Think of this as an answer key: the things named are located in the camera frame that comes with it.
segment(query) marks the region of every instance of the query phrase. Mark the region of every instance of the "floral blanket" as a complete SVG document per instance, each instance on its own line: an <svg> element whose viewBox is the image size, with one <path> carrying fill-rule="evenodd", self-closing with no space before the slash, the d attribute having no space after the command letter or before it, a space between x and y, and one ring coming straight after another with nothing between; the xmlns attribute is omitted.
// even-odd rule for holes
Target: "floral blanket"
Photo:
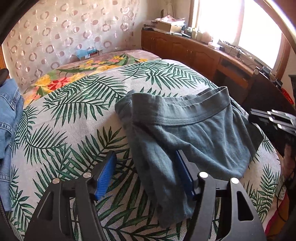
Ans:
<svg viewBox="0 0 296 241"><path fill-rule="evenodd" d="M32 213L54 178L78 178L114 150L118 161L112 182L96 203L107 239L182 241L190 219L167 229L159 227L114 105L132 89L153 95L185 96L208 87L216 85L177 61L153 60L88 75L32 102L23 111L13 145L13 211L9 214L13 229L24 237ZM272 204L280 171L276 151L262 134L264 140L240 180L261 221ZM74 236L81 240L75 199L70 203ZM217 199L211 240L216 237L219 212Z"/></svg>
<svg viewBox="0 0 296 241"><path fill-rule="evenodd" d="M35 100L83 77L98 74L108 69L158 59L156 55L142 51L130 50L114 52L61 66L40 77L23 94L24 107Z"/></svg>

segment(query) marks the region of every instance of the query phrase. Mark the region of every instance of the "cable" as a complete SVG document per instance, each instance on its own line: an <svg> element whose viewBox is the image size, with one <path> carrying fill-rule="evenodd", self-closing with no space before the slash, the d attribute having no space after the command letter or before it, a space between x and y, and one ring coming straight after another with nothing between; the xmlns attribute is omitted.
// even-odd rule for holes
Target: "cable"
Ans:
<svg viewBox="0 0 296 241"><path fill-rule="evenodd" d="M289 178L292 176L293 173L294 173L294 171L291 172L291 174L290 174L290 175L287 177L287 179L283 182L283 184L282 184L282 186L281 186L281 188L280 188L280 190L279 190L279 194L281 193L281 190L282 190L283 186L285 185L285 182L286 182L287 180L289 180ZM277 212L278 212L278 215L279 215L280 219L283 220L284 222L287 222L287 220L284 220L283 217L282 217L282 216L280 215L280 213L279 213L279 194L278 194L278 196L277 196L277 198L276 198L276 210L277 210Z"/></svg>

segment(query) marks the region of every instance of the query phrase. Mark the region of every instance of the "red item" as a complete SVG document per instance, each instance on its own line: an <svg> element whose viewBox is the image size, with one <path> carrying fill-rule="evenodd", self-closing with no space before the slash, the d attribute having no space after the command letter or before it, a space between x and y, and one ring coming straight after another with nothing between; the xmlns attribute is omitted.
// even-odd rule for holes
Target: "red item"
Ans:
<svg viewBox="0 0 296 241"><path fill-rule="evenodd" d="M290 102L290 104L294 105L294 102L293 102L292 98L290 97L290 95L288 94L288 92L283 88L281 89L281 92L283 93L285 98Z"/></svg>

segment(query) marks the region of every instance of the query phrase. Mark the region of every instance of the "metal screw head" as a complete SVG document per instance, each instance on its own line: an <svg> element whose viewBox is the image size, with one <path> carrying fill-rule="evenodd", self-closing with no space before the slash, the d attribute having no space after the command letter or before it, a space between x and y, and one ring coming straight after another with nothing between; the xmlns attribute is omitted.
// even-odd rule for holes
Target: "metal screw head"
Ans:
<svg viewBox="0 0 296 241"><path fill-rule="evenodd" d="M91 177L91 173L90 172L86 172L86 173L83 174L83 177L84 178L89 178L89 177Z"/></svg>
<svg viewBox="0 0 296 241"><path fill-rule="evenodd" d="M239 183L239 180L238 180L236 177L231 178L230 181L231 181L233 184L238 184L238 183Z"/></svg>
<svg viewBox="0 0 296 241"><path fill-rule="evenodd" d="M53 179L53 180L52 180L52 183L53 183L53 184L58 184L58 183L59 183L59 178L55 178L55 179Z"/></svg>
<svg viewBox="0 0 296 241"><path fill-rule="evenodd" d="M209 174L207 174L206 172L200 172L200 177L202 178L207 178L209 176Z"/></svg>

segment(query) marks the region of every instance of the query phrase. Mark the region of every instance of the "black gripper frame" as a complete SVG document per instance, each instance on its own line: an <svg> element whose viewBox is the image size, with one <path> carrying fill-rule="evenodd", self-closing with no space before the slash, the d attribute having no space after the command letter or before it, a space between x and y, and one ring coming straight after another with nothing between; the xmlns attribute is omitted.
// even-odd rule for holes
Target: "black gripper frame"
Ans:
<svg viewBox="0 0 296 241"><path fill-rule="evenodd" d="M184 163L182 150L177 151ZM214 179L201 172L193 177L197 204L184 241L207 241L210 237L216 197L221 197L221 211L216 240L266 241L262 223L244 187L238 179Z"/></svg>
<svg viewBox="0 0 296 241"><path fill-rule="evenodd" d="M82 175L70 181L52 181L33 213L25 241L75 241L70 212L71 197L76 198L83 241L107 241L94 205L94 194L99 175L111 155L115 153L110 151L105 161L95 165L89 177Z"/></svg>

